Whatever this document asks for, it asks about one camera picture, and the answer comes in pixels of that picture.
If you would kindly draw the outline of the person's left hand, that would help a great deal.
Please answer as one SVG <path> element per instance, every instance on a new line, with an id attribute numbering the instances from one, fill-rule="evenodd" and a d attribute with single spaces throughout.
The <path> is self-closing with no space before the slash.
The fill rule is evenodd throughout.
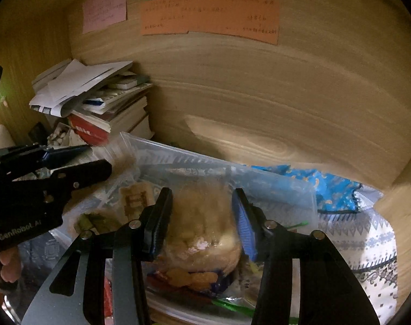
<path id="1" fill-rule="evenodd" d="M 21 258 L 17 246 L 0 252 L 1 278 L 5 282 L 14 283 L 21 276 Z"/>

